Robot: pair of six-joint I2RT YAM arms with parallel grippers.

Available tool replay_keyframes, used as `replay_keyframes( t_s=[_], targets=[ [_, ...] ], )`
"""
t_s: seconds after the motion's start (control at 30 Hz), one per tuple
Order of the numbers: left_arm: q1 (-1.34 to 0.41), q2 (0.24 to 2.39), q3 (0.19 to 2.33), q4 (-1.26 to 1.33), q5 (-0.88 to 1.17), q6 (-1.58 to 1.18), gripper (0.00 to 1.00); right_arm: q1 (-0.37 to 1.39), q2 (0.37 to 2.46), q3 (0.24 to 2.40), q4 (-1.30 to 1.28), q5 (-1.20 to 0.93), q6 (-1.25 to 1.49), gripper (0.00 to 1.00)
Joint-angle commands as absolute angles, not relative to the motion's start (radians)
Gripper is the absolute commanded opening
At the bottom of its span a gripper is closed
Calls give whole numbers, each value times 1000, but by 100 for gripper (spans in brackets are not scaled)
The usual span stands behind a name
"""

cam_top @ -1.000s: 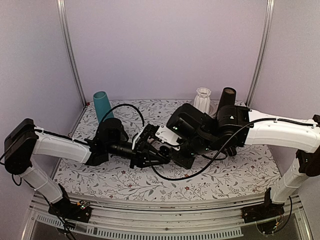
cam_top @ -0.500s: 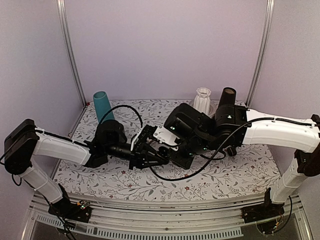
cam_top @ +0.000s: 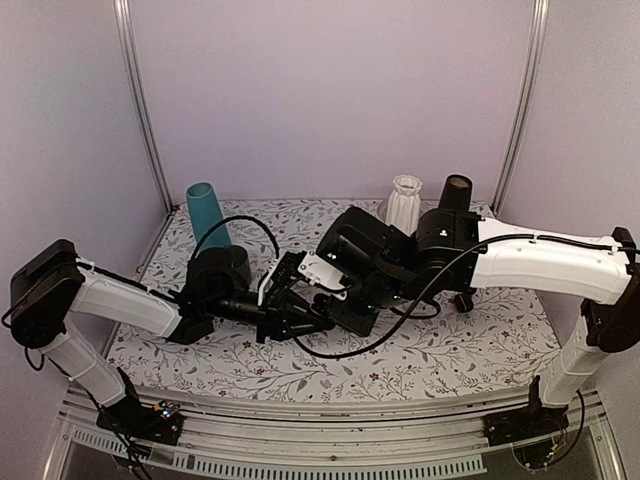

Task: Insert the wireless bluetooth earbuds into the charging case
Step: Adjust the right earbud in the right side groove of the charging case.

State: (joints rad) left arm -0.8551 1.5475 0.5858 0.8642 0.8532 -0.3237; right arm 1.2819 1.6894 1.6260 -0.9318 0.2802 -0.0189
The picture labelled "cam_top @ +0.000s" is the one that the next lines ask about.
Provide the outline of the black glossy charging case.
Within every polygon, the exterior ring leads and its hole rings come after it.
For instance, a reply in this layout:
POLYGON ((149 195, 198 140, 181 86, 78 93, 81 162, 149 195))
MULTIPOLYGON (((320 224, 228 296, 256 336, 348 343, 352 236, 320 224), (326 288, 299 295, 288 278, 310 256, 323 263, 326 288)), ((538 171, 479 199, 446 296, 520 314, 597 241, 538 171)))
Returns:
POLYGON ((329 318, 332 315, 334 300, 335 298, 332 295, 316 294, 313 297, 311 310, 323 318, 329 318))

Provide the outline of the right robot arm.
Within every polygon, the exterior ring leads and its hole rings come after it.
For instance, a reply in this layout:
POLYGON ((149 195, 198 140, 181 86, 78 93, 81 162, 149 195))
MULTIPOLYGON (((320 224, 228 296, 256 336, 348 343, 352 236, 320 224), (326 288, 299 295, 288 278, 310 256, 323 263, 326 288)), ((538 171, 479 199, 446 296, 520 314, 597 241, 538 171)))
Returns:
POLYGON ((412 235, 350 207, 306 261, 331 291, 337 321, 366 335, 379 310, 442 291, 519 288, 582 300, 569 343, 539 376, 517 427, 537 436, 611 354, 639 341, 639 261, 631 233, 582 237, 533 230, 470 211, 426 212, 412 235))

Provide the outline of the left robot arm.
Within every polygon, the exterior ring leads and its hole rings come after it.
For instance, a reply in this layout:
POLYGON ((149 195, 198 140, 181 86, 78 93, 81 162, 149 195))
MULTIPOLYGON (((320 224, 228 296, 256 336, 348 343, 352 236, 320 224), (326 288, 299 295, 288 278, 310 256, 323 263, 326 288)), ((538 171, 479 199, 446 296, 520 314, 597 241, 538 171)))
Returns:
POLYGON ((171 343, 190 345, 214 330, 217 318, 253 325, 259 342, 328 331, 331 320, 299 295, 278 288, 251 291, 246 250, 214 247, 191 259, 179 292, 162 293, 82 259, 72 242, 58 240, 21 270, 10 284, 3 325, 14 340, 62 368, 128 434, 148 426, 148 412, 130 397, 117 372, 68 321, 84 313, 141 328, 171 343))

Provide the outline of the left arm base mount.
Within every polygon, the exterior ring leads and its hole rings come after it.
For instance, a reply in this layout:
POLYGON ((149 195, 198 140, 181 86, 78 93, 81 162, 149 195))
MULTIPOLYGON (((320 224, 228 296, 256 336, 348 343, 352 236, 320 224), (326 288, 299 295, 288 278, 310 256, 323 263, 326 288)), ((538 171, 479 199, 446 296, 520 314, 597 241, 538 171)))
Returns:
POLYGON ((100 405, 96 425, 122 436, 176 446, 185 420, 179 405, 160 401, 144 406, 126 373, 117 371, 124 383, 124 398, 112 406, 100 405))

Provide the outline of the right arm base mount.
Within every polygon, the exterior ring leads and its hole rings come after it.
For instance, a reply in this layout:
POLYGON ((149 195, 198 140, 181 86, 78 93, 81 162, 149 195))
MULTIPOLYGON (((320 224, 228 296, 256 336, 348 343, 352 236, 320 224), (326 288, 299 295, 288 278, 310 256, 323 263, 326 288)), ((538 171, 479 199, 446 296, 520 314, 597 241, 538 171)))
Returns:
POLYGON ((540 376, 531 382, 524 407, 487 414, 482 417, 483 435, 490 446, 524 441, 559 432, 568 427, 568 406, 546 407, 540 398, 540 376))

